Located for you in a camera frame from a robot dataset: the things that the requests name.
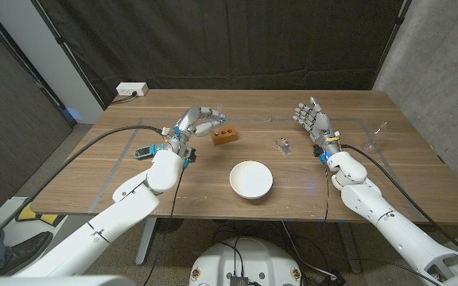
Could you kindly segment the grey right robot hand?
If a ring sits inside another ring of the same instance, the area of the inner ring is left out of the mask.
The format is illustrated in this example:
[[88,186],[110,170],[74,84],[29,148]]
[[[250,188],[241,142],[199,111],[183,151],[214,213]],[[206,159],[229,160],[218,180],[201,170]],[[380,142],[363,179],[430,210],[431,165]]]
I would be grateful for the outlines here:
[[310,98],[310,106],[298,104],[293,120],[302,126],[314,144],[329,156],[340,151],[339,137],[336,136],[328,116],[314,97]]

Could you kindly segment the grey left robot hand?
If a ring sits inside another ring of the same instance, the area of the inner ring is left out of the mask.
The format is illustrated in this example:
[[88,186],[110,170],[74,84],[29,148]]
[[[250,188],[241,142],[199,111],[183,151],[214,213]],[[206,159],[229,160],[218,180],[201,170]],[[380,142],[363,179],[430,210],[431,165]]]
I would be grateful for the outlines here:
[[169,139],[172,151],[182,157],[187,150],[188,140],[192,135],[204,137],[225,122],[225,115],[205,106],[192,106],[173,127],[173,135]]

